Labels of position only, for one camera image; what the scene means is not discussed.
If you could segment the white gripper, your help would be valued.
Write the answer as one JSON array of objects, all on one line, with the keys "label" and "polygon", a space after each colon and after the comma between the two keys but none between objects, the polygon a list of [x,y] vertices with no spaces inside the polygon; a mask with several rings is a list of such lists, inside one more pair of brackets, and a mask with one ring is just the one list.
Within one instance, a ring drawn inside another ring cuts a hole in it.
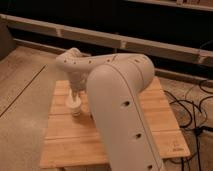
[{"label": "white gripper", "polygon": [[79,116],[81,114],[82,101],[79,96],[73,97],[71,94],[69,94],[65,104],[73,116]]}]

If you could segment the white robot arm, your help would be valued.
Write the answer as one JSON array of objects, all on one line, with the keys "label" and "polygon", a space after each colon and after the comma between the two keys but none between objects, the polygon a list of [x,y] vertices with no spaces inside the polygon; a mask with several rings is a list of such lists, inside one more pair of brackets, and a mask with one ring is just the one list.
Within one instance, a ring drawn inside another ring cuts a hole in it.
[{"label": "white robot arm", "polygon": [[56,58],[56,64],[67,73],[75,93],[87,93],[112,171],[165,171],[139,99],[155,76],[146,55],[84,57],[71,48]]}]

